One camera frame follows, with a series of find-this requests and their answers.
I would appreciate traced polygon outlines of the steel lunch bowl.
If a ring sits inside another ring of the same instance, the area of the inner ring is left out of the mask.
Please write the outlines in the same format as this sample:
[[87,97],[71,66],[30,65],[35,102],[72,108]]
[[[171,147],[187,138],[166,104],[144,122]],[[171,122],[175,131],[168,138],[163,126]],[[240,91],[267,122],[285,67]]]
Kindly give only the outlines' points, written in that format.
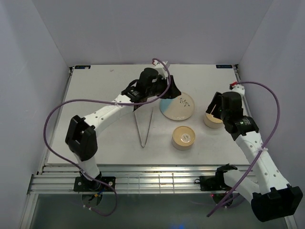
[[182,137],[172,137],[173,147],[180,151],[190,150],[193,147],[194,143],[194,137],[187,137],[186,139]]
[[206,115],[203,116],[203,121],[206,126],[208,126],[209,128],[212,128],[212,129],[219,129],[219,128],[223,127],[223,125],[224,125],[223,122],[221,124],[214,124],[214,123],[209,122],[206,118]]

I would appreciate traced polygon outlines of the stainless steel slotted tongs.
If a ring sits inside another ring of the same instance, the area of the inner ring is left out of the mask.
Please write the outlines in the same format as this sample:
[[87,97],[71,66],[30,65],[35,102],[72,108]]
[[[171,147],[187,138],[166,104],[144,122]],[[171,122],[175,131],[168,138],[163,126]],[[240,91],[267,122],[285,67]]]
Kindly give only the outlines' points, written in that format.
[[153,108],[139,109],[133,113],[140,146],[145,148],[152,123]]

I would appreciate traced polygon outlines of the wooden round lid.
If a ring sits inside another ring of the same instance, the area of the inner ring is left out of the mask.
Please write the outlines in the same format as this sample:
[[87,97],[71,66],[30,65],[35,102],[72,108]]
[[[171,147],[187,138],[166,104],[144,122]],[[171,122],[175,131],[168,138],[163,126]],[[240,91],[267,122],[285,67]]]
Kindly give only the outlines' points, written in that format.
[[214,124],[221,124],[223,121],[219,118],[215,118],[212,114],[206,113],[206,118],[209,122]]
[[195,131],[188,126],[179,126],[174,129],[172,137],[182,137],[186,139],[187,137],[196,138]]

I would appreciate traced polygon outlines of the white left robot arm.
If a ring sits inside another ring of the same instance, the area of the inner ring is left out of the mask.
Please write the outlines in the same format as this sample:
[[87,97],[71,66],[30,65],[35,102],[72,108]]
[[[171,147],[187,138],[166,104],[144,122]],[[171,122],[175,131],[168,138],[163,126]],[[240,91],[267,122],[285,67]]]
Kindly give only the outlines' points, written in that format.
[[98,150],[97,137],[103,130],[134,112],[151,97],[174,99],[180,95],[173,75],[166,79],[159,70],[145,68],[139,79],[132,81],[111,104],[84,117],[74,116],[70,120],[65,143],[78,161],[85,186],[92,191],[101,186],[102,174],[94,155]]

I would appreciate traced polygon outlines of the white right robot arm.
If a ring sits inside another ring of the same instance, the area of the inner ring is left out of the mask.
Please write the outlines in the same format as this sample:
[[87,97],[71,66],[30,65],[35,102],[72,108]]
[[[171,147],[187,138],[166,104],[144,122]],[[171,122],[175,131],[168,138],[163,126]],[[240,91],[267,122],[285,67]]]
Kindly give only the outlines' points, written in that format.
[[225,165],[217,169],[215,183],[220,189],[236,187],[250,204],[256,218],[261,222],[293,215],[299,206],[303,193],[300,187],[293,187],[279,172],[271,159],[259,128],[253,118],[244,115],[242,97],[237,92],[216,92],[207,113],[221,119],[225,130],[241,148],[251,164],[257,183],[248,178],[238,182],[242,173],[237,167]]

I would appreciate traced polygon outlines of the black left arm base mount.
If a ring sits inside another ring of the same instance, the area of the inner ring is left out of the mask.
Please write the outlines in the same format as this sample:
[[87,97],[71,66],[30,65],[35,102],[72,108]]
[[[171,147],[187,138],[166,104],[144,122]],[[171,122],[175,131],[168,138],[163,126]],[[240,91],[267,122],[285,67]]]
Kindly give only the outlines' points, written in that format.
[[[103,183],[115,188],[116,177],[99,177],[99,180]],[[89,181],[84,176],[75,178],[74,181],[74,192],[111,192],[112,190],[96,181]]]

